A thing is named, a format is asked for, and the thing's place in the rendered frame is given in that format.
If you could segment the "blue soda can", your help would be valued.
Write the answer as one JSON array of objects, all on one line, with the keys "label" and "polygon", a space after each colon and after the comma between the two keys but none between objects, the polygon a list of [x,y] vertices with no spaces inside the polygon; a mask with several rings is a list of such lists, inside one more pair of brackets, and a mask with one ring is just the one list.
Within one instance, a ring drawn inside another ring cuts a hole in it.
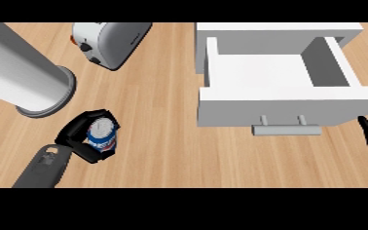
[{"label": "blue soda can", "polygon": [[87,144],[99,151],[105,152],[115,148],[117,129],[109,118],[99,118],[90,125],[87,133]]}]

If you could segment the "white cabinet body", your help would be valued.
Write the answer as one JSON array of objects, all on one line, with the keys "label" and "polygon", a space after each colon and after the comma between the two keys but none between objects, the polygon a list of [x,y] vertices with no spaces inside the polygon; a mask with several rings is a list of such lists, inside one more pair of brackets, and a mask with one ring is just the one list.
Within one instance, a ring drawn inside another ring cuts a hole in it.
[{"label": "white cabinet body", "polygon": [[210,37],[222,55],[297,55],[316,37],[336,38],[343,47],[362,30],[359,22],[197,22],[195,73],[204,73]]}]

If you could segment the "white paper towel roll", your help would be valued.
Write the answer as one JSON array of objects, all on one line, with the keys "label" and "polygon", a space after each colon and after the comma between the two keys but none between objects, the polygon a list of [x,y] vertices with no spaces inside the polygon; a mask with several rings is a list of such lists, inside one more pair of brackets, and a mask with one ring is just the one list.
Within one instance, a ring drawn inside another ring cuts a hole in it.
[{"label": "white paper towel roll", "polygon": [[0,99],[31,112],[50,109],[68,97],[75,78],[0,22]]}]

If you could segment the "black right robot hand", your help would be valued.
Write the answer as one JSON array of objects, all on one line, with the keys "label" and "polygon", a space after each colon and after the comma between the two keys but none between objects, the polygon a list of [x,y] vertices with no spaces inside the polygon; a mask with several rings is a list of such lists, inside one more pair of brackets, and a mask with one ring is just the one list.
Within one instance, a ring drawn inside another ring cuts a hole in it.
[{"label": "black right robot hand", "polygon": [[365,137],[368,137],[368,119],[365,118],[365,116],[358,116],[358,123],[362,128]]}]

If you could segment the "silver toaster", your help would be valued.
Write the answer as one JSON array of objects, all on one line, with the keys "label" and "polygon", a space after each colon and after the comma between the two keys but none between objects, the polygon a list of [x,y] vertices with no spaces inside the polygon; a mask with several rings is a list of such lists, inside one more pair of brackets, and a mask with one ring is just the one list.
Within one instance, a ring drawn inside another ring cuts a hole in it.
[{"label": "silver toaster", "polygon": [[75,22],[72,39],[87,60],[115,71],[151,29],[151,22]]}]

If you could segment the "white open drawer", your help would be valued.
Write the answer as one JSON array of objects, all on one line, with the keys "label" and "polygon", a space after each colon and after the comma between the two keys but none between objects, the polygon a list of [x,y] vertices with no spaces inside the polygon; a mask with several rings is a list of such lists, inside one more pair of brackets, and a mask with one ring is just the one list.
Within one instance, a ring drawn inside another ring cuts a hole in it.
[{"label": "white open drawer", "polygon": [[222,55],[205,44],[205,86],[198,92],[201,127],[306,123],[334,126],[368,115],[362,86],[333,37],[318,37],[296,55]]}]

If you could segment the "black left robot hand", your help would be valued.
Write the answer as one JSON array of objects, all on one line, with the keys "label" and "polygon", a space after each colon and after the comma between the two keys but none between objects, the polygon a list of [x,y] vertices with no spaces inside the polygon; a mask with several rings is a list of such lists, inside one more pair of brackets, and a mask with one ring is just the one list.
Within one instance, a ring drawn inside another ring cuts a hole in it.
[{"label": "black left robot hand", "polygon": [[55,143],[59,145],[70,146],[78,156],[90,163],[96,163],[99,160],[105,160],[109,156],[115,154],[115,148],[105,152],[99,152],[89,144],[87,144],[87,130],[92,123],[99,118],[109,118],[114,122],[115,129],[120,128],[120,124],[115,120],[114,115],[105,109],[84,111],[75,119],[68,123],[68,125],[61,130],[58,137],[55,139]]}]

